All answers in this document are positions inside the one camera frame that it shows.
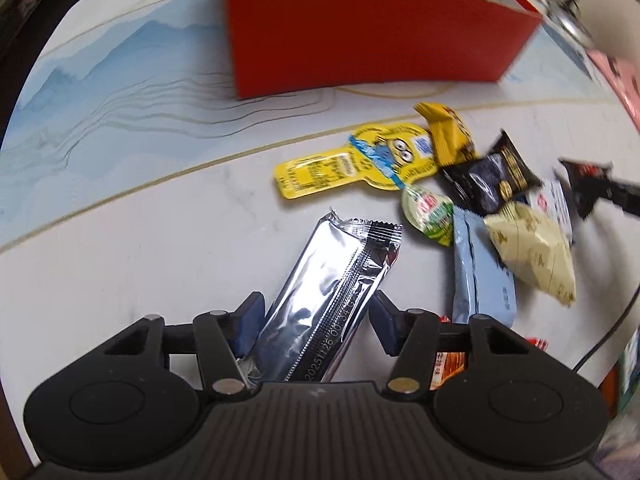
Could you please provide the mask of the red cardboard box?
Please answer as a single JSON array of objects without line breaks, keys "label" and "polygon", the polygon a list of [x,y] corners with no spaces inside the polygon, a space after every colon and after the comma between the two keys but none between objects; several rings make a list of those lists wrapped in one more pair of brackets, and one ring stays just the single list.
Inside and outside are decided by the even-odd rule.
[{"label": "red cardboard box", "polygon": [[341,84],[499,80],[541,23],[529,0],[224,0],[240,98]]}]

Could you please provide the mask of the black sesame snack packet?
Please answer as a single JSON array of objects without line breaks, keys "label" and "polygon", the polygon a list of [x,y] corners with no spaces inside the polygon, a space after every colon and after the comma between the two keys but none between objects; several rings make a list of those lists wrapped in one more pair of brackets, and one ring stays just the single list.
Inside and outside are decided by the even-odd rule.
[{"label": "black sesame snack packet", "polygon": [[482,217],[542,185],[516,149],[506,130],[480,158],[442,167],[440,172],[465,207]]}]

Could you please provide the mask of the yellow minion snack packet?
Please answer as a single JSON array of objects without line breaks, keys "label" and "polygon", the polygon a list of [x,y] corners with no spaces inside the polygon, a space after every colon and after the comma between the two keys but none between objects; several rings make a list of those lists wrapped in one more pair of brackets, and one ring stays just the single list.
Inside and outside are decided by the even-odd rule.
[{"label": "yellow minion snack packet", "polygon": [[365,125],[340,148],[282,162],[273,177],[287,200],[364,182],[382,191],[437,174],[431,135],[410,122]]}]

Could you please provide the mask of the white blue milk candy packet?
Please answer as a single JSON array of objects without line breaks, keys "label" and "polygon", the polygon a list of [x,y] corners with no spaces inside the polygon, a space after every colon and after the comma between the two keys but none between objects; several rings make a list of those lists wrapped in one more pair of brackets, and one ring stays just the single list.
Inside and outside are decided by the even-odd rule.
[{"label": "white blue milk candy packet", "polygon": [[554,220],[570,244],[574,242],[570,210],[564,196],[562,184],[558,180],[544,179],[538,188],[525,194],[526,204],[546,217]]}]

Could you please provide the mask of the red chip bag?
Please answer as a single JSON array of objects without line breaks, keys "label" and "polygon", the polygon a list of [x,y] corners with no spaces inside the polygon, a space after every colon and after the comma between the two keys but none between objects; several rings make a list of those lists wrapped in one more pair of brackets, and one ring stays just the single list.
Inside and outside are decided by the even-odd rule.
[{"label": "red chip bag", "polygon": [[[450,319],[446,315],[442,315],[440,322],[450,323]],[[548,350],[549,343],[544,339],[528,337],[526,340],[542,351]],[[464,352],[437,352],[430,390],[439,389],[449,378],[464,372],[465,363],[466,355]]]}]

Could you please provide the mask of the cream yellow snack packet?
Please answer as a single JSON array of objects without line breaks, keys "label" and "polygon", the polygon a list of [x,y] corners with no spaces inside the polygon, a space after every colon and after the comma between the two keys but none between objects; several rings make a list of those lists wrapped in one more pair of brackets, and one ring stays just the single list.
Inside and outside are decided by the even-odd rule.
[{"label": "cream yellow snack packet", "polygon": [[506,214],[490,214],[484,223],[502,263],[517,278],[564,306],[574,304],[577,287],[570,244],[554,220],[512,202]]}]

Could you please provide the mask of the yellow sesame snack packet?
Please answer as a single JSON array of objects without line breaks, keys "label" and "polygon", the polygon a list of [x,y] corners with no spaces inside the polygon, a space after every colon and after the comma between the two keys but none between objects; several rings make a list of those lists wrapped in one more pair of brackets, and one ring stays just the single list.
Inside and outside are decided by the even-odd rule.
[{"label": "yellow sesame snack packet", "polygon": [[452,108],[439,103],[419,102],[414,109],[427,122],[439,166],[477,159],[470,130]]}]

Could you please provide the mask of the pink plastic bag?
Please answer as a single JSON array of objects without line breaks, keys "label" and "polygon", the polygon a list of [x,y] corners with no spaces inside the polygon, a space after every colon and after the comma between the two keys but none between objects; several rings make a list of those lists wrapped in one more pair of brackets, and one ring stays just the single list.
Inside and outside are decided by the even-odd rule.
[{"label": "pink plastic bag", "polygon": [[625,107],[636,129],[639,130],[640,96],[634,64],[626,58],[616,58],[599,50],[591,49],[587,54]]}]

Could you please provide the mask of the dark brown chocolate bar packet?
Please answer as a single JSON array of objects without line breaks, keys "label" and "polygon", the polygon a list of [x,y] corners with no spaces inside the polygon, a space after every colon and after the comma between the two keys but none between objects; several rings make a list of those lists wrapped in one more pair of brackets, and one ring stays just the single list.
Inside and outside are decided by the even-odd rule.
[{"label": "dark brown chocolate bar packet", "polygon": [[240,362],[248,384],[331,380],[401,242],[399,224],[323,216]]}]

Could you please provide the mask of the blue mountain table runner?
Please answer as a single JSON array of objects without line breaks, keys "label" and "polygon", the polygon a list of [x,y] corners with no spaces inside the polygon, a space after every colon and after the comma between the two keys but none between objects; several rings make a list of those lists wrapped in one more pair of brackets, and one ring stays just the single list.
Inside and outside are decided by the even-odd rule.
[{"label": "blue mountain table runner", "polygon": [[604,88],[538,29],[495,84],[395,82],[239,99],[221,0],[167,0],[39,60],[1,149],[1,240],[157,179],[317,131],[451,106],[600,101]]}]

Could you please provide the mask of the light blue snack packet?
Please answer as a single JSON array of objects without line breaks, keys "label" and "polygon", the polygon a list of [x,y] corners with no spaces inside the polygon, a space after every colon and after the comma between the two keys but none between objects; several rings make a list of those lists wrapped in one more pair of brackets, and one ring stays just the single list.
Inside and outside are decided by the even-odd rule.
[{"label": "light blue snack packet", "polygon": [[501,262],[482,217],[454,206],[454,303],[452,320],[466,324],[484,314],[506,327],[516,317],[513,274]]}]

